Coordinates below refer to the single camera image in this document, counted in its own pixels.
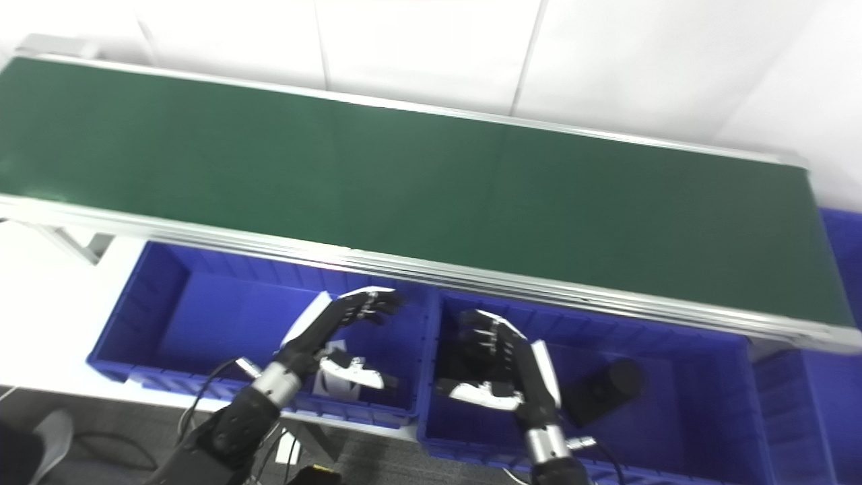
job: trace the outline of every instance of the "blue storage crate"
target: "blue storage crate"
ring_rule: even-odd
[[[404,293],[406,305],[386,324],[362,321],[340,330],[347,350],[399,379],[396,390],[363,387],[359,400],[310,393],[293,410],[398,427],[417,414],[439,325],[432,287],[281,261],[148,243],[87,362],[115,381],[195,394],[212,369],[232,356],[265,366],[290,325],[320,291],[334,296],[377,285]],[[228,400],[248,379],[235,369],[216,379],[208,397]]]
[[[565,425],[567,436],[604,442],[629,483],[773,483],[744,337],[467,293],[441,292],[440,302],[441,348],[456,338],[460,312],[494,312],[530,340],[545,339],[561,387],[617,358],[635,359],[646,376],[641,397],[584,429]],[[417,438],[432,455],[528,469],[511,413],[429,398]],[[615,482],[596,450],[578,457],[593,479]]]
[[[862,485],[862,356],[790,350],[754,365],[782,485]]]

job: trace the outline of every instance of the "cable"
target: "cable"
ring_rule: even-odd
[[[189,430],[189,421],[191,421],[191,415],[194,414],[195,408],[197,408],[197,403],[200,402],[203,395],[207,392],[207,388],[209,384],[222,372],[224,369],[230,367],[231,364],[237,361],[239,357],[231,357],[227,361],[224,361],[218,365],[208,376],[207,380],[203,382],[200,390],[197,391],[197,395],[195,396],[195,401],[191,403],[191,406],[180,416],[180,427],[179,427],[179,435],[177,436],[177,444],[180,444],[185,439],[185,433]]]
[[[287,485],[287,479],[290,478],[290,460],[293,458],[293,447],[296,445],[297,437],[293,437],[293,443],[290,444],[290,451],[287,453],[287,463],[284,465],[284,485]]]
[[[509,478],[511,478],[515,482],[519,483],[520,485],[530,485],[529,483],[527,483],[527,482],[523,481],[522,479],[518,478],[517,476],[515,476],[515,474],[510,472],[508,469],[503,469],[503,471],[506,472],[506,475],[508,475]]]
[[[272,452],[275,451],[276,445],[281,441],[281,438],[283,438],[285,434],[287,434],[287,428],[282,428],[281,435],[279,435],[278,438],[276,438],[276,440],[273,441],[272,444],[270,444],[269,450],[264,455],[264,461],[260,464],[260,469],[258,469],[258,481],[260,481],[264,477],[264,468],[266,468],[266,462],[269,461],[269,457],[271,457]]]
[[[614,454],[610,452],[610,448],[602,444],[599,440],[596,440],[596,448],[598,448],[604,456],[608,458],[610,464],[614,465],[614,470],[616,470],[616,480],[619,482],[619,485],[626,485],[626,477],[622,474],[620,462],[618,462]]]
[[[142,466],[134,463],[123,462],[122,460],[117,460],[112,457],[106,457],[91,444],[87,443],[86,440],[88,438],[108,439],[125,443],[132,448],[135,448],[144,458],[146,458],[149,464]],[[72,439],[75,443],[79,444],[82,448],[87,450],[87,452],[94,456],[97,460],[107,463],[111,466],[137,471],[155,471],[159,467],[159,462],[157,462],[153,455],[151,455],[146,449],[144,449],[143,446],[141,446],[137,441],[134,441],[132,438],[128,438],[123,435],[101,431],[84,431],[76,433],[72,437]]]

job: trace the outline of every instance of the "gray carpet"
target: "gray carpet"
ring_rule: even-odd
[[[8,425],[29,430],[57,408],[65,408],[73,416],[76,432],[97,431],[130,438],[158,463],[163,463],[171,453],[181,413],[167,407],[17,389],[0,402],[0,419]],[[336,443],[343,444],[340,459],[332,468],[351,485],[513,483],[499,469],[429,457],[419,444],[338,429],[326,431]],[[314,462],[308,453],[303,453],[299,465],[292,467],[291,476]],[[125,463],[126,466],[109,463]],[[149,475],[146,471],[130,469],[129,465],[145,467],[147,460],[132,446],[115,439],[80,439],[44,483],[116,485],[141,483]],[[259,463],[254,468],[255,474],[258,467]],[[260,482],[279,485],[284,481],[284,472],[284,465],[270,458]]]

